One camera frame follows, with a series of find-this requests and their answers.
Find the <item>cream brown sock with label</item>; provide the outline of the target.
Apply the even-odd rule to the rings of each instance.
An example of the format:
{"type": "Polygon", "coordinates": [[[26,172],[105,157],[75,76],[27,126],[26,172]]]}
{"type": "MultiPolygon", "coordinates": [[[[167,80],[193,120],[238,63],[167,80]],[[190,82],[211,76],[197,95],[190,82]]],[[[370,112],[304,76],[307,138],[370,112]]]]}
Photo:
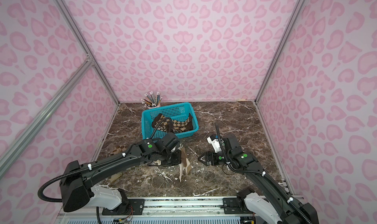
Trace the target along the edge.
{"type": "Polygon", "coordinates": [[[153,163],[155,166],[161,166],[162,165],[162,161],[161,160],[157,160],[157,161],[154,161],[153,163]]]}

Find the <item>cream brown striped sock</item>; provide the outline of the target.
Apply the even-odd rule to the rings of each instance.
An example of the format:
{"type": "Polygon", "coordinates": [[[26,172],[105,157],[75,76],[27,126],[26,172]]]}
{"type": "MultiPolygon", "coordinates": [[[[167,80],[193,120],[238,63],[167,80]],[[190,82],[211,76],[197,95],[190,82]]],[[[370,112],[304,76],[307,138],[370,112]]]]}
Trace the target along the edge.
{"type": "Polygon", "coordinates": [[[179,167],[180,167],[179,181],[181,182],[183,176],[187,176],[192,170],[192,165],[190,161],[188,160],[185,149],[181,147],[179,148],[179,150],[181,151],[181,163],[179,164],[179,167]]]}

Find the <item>light brown argyle sock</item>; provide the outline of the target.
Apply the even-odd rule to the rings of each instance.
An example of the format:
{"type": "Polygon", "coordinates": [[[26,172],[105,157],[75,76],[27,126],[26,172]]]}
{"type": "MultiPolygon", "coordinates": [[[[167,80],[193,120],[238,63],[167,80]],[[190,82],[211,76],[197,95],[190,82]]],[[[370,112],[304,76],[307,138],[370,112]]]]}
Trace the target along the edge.
{"type": "Polygon", "coordinates": [[[173,120],[173,133],[178,134],[178,133],[184,133],[188,131],[193,130],[193,122],[192,122],[192,115],[189,114],[188,118],[185,121],[177,121],[173,120]]]}

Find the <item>teal plastic basket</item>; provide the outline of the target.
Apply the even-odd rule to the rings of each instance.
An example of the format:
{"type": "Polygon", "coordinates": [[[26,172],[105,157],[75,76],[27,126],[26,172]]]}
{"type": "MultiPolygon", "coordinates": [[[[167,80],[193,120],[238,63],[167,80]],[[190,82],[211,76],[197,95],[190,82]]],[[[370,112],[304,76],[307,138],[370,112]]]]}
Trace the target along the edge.
{"type": "Polygon", "coordinates": [[[141,119],[144,139],[162,138],[168,132],[178,138],[193,136],[199,130],[198,120],[191,103],[179,103],[145,110],[141,119]]]}

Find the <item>dark brown argyle sock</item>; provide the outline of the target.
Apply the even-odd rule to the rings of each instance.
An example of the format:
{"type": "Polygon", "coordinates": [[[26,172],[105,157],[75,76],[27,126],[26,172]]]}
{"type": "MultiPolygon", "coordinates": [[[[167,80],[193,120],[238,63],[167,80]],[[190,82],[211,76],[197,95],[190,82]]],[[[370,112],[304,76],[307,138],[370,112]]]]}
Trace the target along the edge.
{"type": "Polygon", "coordinates": [[[153,122],[152,122],[152,128],[163,131],[163,132],[172,132],[173,124],[170,122],[169,119],[165,119],[165,116],[163,114],[158,114],[153,122]]]}

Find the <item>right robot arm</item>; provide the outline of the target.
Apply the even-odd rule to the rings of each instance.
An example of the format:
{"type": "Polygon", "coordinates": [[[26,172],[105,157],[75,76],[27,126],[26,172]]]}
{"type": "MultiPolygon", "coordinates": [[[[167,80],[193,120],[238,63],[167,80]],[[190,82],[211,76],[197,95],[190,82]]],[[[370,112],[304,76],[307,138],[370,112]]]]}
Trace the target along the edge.
{"type": "Polygon", "coordinates": [[[259,160],[244,151],[234,134],[216,133],[207,138],[213,151],[202,154],[198,161],[206,166],[228,167],[235,174],[244,175],[260,191],[260,197],[253,190],[244,189],[238,193],[241,212],[253,212],[268,224],[317,224],[318,213],[310,203],[303,204],[270,176],[259,160]]]}

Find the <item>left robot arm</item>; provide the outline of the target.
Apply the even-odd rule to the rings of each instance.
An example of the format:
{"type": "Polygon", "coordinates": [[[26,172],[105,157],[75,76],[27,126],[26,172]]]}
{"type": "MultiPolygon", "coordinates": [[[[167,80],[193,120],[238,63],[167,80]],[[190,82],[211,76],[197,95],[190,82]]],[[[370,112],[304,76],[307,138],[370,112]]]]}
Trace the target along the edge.
{"type": "Polygon", "coordinates": [[[63,175],[47,181],[39,188],[38,197],[46,202],[62,203],[65,212],[91,205],[114,210],[127,204],[125,191],[118,189],[107,192],[97,184],[114,174],[142,165],[169,167],[180,164],[181,142],[172,131],[172,119],[164,118],[161,121],[165,122],[168,132],[162,138],[151,136],[131,145],[124,152],[100,161],[69,163],[63,175]]]}

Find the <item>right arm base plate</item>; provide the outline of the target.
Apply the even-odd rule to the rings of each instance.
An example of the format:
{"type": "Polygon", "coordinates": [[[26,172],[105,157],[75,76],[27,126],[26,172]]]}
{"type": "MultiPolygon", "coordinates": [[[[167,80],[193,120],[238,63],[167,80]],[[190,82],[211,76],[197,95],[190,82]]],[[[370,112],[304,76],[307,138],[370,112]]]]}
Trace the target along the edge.
{"type": "Polygon", "coordinates": [[[254,214],[254,212],[247,209],[243,199],[240,197],[225,197],[222,199],[223,205],[221,208],[225,214],[254,214]]]}

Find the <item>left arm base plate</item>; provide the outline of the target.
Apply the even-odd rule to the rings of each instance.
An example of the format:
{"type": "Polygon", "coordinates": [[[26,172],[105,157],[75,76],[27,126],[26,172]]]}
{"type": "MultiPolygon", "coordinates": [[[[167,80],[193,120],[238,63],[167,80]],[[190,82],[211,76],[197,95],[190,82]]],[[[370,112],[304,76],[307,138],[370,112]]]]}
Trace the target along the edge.
{"type": "Polygon", "coordinates": [[[128,216],[131,213],[133,215],[142,215],[145,205],[145,199],[135,198],[128,199],[126,203],[120,204],[117,208],[109,210],[104,208],[102,211],[103,216],[128,216]]]}

